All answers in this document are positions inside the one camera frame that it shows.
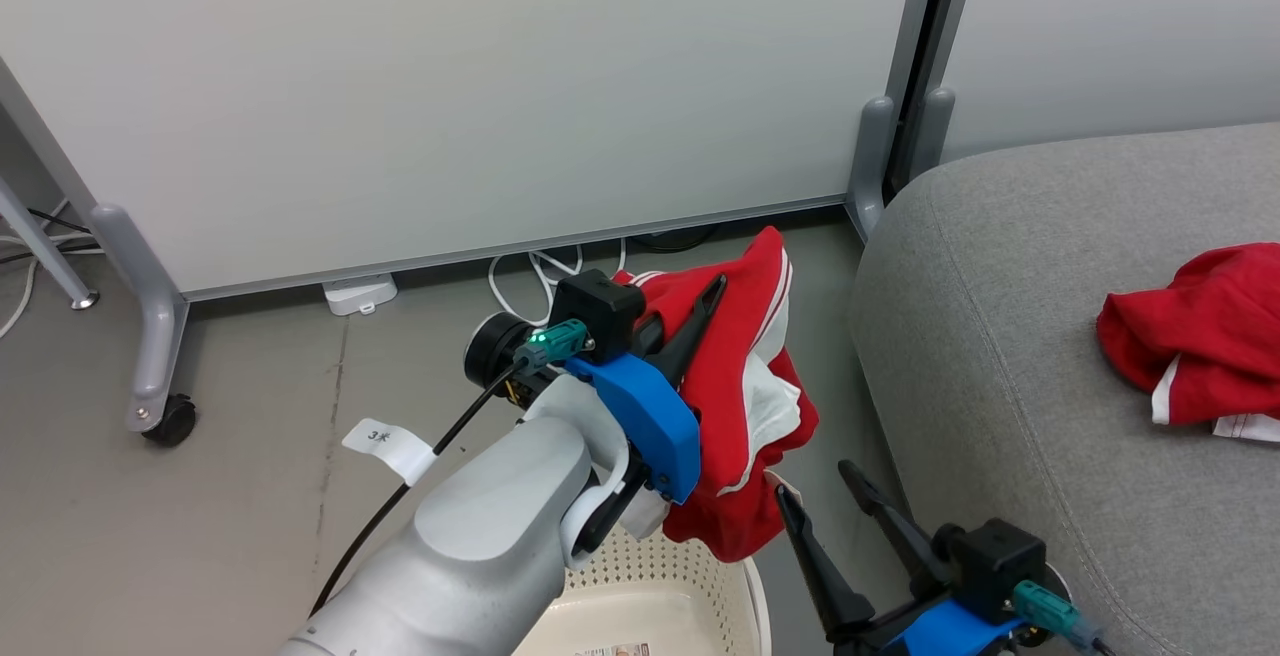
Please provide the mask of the grey fabric sofa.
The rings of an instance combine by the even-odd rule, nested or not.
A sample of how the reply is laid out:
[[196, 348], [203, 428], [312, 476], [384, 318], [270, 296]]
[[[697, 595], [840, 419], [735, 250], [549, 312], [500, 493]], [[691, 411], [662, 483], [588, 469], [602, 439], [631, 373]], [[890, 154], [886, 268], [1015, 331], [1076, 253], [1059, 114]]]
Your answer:
[[851, 334], [914, 518], [1042, 538], [1128, 656], [1280, 656], [1280, 445], [1164, 427], [1106, 361], [1110, 293], [1280, 241], [1280, 122], [1011, 147], [911, 182]]

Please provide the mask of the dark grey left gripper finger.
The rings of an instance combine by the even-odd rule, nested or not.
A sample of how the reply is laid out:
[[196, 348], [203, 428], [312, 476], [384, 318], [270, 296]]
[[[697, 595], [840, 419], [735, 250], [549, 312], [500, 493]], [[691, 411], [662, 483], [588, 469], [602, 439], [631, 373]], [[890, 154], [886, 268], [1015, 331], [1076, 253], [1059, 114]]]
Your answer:
[[687, 318], [671, 337], [663, 336], [660, 314], [648, 318], [648, 363], [673, 390], [681, 388], [727, 286], [726, 274], [713, 277], [692, 300]]

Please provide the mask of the white power adapter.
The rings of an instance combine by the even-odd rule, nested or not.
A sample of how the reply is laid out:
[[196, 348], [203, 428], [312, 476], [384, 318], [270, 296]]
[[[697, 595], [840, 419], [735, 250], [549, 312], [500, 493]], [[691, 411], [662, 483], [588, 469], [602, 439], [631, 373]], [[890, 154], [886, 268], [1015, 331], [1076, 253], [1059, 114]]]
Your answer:
[[323, 295], [335, 316], [367, 315], [393, 300], [399, 290], [392, 274], [375, 274], [321, 283]]

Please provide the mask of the black caster wheel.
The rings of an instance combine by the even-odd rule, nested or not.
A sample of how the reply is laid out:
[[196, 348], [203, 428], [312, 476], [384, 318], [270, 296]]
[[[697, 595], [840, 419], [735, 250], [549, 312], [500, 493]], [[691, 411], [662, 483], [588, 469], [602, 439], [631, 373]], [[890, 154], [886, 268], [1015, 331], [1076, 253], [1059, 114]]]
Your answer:
[[159, 423], [142, 437], [160, 448], [174, 448], [192, 434], [197, 423], [198, 411], [191, 396], [170, 393]]

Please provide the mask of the large white partition panel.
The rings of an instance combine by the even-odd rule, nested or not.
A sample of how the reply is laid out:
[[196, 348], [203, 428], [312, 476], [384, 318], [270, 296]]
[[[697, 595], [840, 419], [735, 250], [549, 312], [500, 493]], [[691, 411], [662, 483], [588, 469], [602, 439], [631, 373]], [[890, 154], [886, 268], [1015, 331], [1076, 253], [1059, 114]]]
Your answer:
[[906, 0], [0, 0], [189, 295], [840, 197]]

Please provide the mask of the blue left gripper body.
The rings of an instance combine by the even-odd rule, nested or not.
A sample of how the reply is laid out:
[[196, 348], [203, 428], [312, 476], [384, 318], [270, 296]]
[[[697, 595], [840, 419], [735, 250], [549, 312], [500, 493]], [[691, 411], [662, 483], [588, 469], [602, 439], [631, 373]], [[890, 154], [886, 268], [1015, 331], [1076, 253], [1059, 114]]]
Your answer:
[[701, 474], [699, 420], [678, 393], [689, 363], [673, 354], [567, 361], [568, 373], [595, 390], [627, 441], [620, 483], [605, 488], [573, 542], [575, 554], [595, 552], [618, 524], [635, 539], [654, 536], [671, 507], [692, 493]]

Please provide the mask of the red shorts with white trim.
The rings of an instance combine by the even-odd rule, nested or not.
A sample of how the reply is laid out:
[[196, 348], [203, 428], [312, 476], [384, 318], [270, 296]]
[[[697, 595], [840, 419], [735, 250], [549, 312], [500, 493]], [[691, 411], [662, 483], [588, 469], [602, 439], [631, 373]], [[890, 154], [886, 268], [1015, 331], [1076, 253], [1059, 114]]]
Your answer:
[[1096, 333], [1153, 424], [1280, 445], [1280, 243], [1210, 250], [1160, 290], [1111, 293]]

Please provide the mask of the long grey partition foot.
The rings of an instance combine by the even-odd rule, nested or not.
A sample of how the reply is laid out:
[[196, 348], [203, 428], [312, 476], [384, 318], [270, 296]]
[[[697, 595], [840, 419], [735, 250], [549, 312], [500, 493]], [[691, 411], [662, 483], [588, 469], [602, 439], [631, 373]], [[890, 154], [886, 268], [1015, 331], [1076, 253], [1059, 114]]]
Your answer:
[[124, 208], [100, 202], [90, 213], [90, 224], [141, 310], [140, 351], [125, 424], [156, 439], [169, 420], [166, 405], [189, 305]]

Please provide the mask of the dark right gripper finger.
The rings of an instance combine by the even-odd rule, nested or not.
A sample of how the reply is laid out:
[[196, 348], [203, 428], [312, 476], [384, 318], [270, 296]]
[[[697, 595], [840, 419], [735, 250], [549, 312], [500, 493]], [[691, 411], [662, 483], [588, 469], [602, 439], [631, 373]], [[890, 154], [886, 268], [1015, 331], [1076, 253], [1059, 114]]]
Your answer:
[[844, 579], [800, 498], [787, 486], [776, 486], [774, 500], [826, 641], [855, 642], [876, 616], [874, 607]]
[[876, 521], [890, 542], [908, 573], [913, 598], [931, 600], [945, 593], [951, 586], [951, 571], [934, 554], [925, 532], [900, 512], [854, 461], [840, 460], [838, 473], [858, 507]]

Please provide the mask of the short grey partition foot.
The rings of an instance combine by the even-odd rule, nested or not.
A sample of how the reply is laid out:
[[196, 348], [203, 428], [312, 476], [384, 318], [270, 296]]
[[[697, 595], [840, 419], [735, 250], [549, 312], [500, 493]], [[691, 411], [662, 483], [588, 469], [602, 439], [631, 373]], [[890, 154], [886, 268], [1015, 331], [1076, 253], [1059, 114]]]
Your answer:
[[884, 174], [896, 131], [895, 114], [893, 100], [878, 96], [863, 106], [858, 123], [844, 205], [864, 243], [884, 210]]
[[905, 161], [908, 182], [936, 168], [942, 161], [955, 102], [956, 94], [947, 87], [932, 88], [923, 97], [908, 145]]

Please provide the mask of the cream perforated laundry basket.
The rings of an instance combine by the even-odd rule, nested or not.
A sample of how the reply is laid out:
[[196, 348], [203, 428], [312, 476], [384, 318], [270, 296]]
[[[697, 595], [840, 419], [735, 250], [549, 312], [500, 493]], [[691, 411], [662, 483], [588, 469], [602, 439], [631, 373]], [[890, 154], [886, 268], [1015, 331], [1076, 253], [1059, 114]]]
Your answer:
[[772, 656], [751, 559], [722, 562], [696, 539], [614, 528], [513, 656]]

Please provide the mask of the small white partition panel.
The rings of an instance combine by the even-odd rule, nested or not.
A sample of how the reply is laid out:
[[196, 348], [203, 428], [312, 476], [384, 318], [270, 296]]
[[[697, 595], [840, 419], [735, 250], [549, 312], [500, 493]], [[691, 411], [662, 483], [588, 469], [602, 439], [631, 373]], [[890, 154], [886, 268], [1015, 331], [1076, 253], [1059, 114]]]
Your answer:
[[964, 0], [942, 161], [1280, 120], [1280, 0]]

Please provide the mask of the red jersey with printed letters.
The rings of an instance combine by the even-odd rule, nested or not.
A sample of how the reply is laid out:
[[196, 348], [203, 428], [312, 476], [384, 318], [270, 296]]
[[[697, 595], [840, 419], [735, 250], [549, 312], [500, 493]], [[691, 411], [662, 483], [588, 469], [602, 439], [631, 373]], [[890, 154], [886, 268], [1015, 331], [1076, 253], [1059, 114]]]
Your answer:
[[669, 509], [668, 539], [696, 539], [722, 562], [754, 556], [782, 529], [773, 469], [813, 437], [819, 415], [786, 351], [794, 264], [783, 236], [762, 229], [741, 258], [687, 270], [620, 270], [673, 334], [718, 275], [724, 292], [680, 387], [700, 416], [701, 475]]

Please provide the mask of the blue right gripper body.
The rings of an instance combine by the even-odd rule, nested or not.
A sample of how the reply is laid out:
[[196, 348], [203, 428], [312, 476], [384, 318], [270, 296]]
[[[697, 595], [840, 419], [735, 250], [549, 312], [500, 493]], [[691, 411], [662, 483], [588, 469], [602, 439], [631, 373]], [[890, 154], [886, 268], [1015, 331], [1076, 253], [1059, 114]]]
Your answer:
[[988, 623], [946, 594], [882, 615], [863, 594], [829, 596], [833, 656], [996, 656], [1039, 630], [1012, 612]]

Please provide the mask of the grey metal table leg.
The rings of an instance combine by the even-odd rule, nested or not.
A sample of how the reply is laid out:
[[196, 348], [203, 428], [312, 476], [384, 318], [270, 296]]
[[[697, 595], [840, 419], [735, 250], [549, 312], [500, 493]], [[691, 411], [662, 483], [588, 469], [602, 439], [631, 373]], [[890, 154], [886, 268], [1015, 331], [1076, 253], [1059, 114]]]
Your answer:
[[26, 209], [17, 193], [0, 176], [0, 217], [9, 224], [36, 261], [55, 279], [70, 300], [70, 308], [83, 311], [99, 301], [99, 292], [91, 290], [70, 268], [70, 264], [51, 241], [44, 227]]

